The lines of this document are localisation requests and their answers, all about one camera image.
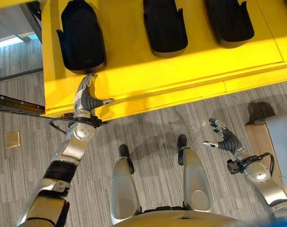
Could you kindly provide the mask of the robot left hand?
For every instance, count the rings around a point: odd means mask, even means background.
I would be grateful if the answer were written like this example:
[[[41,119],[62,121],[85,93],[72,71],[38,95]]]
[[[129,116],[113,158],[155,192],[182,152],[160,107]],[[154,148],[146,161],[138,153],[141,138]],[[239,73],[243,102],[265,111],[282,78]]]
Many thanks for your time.
[[[114,99],[97,99],[90,93],[90,85],[93,84],[92,80],[95,76],[94,73],[86,75],[75,94],[74,101],[74,118],[83,117],[91,118],[95,115],[95,109],[104,105],[114,102]]]

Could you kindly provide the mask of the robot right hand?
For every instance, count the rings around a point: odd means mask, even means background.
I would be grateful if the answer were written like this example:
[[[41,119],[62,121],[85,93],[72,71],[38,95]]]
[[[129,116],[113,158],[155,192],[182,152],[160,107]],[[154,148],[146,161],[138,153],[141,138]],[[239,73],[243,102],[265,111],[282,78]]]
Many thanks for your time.
[[[221,136],[223,140],[219,142],[203,141],[202,144],[204,146],[230,151],[232,154],[239,150],[244,150],[241,141],[225,124],[216,118],[210,118],[209,122],[214,128],[213,131]]]

